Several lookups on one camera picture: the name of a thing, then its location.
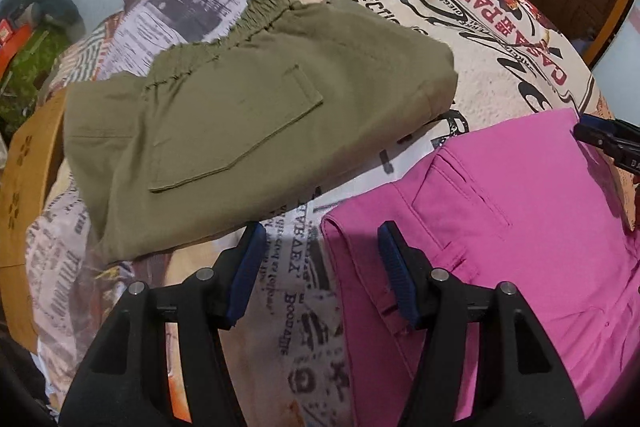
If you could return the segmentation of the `olive green pants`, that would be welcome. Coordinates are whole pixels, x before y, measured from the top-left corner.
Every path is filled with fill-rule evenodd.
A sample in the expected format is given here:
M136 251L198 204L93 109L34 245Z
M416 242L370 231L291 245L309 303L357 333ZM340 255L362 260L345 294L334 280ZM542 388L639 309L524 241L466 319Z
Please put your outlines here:
M101 258L236 230L447 112L446 43L350 0L248 0L228 35L73 84L64 152Z

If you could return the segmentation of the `wooden lap desk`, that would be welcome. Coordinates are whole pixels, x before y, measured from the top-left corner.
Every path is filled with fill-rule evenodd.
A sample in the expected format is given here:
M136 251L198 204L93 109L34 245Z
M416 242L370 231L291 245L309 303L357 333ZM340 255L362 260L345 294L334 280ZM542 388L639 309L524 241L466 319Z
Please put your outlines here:
M40 215L63 160L64 90L15 132L1 178L1 302L11 337L34 353L37 331L26 272L26 231Z

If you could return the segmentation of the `pink pants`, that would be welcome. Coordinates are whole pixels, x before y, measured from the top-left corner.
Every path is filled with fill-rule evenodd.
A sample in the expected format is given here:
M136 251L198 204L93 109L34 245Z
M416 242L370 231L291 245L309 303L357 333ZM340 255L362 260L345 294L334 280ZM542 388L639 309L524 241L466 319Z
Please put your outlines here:
M462 282L518 286L586 414L634 378L639 236L624 225L606 161L574 139L576 120L555 109L455 136L323 218L356 425L398 423L424 341L401 316L378 253L385 221Z

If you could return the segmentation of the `white wardrobe sliding door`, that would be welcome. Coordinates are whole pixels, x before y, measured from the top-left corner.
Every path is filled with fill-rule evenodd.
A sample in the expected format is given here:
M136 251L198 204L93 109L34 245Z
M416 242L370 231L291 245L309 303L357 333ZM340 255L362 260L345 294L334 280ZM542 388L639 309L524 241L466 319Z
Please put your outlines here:
M613 115L631 124L639 124L640 119L639 30L639 0L632 0L620 29L593 69Z

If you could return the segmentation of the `orange box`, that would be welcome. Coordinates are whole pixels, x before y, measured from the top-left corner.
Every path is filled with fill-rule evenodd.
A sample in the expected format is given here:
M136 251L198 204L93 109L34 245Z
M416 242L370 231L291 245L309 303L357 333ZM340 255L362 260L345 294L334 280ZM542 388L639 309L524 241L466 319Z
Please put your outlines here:
M32 28L29 24L20 28L13 28L8 20L2 20L0 24L0 77L3 77L9 64L17 52L27 43L32 36Z

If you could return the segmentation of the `newspaper print bed blanket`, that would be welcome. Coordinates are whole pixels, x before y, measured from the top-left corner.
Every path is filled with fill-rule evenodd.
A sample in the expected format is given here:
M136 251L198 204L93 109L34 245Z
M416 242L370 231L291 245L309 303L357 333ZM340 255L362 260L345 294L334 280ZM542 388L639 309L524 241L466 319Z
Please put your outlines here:
M63 426L582 425L639 380L610 110L526 0L127 0L28 229Z

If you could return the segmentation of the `grey plush pillow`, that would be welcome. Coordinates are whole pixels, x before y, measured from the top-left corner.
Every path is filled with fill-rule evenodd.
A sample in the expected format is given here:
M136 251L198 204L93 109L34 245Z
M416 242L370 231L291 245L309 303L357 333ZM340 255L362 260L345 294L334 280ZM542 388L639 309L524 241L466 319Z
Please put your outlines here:
M52 25L65 32L70 42L85 35L84 20L73 0L1 0L1 18L14 28L21 24Z

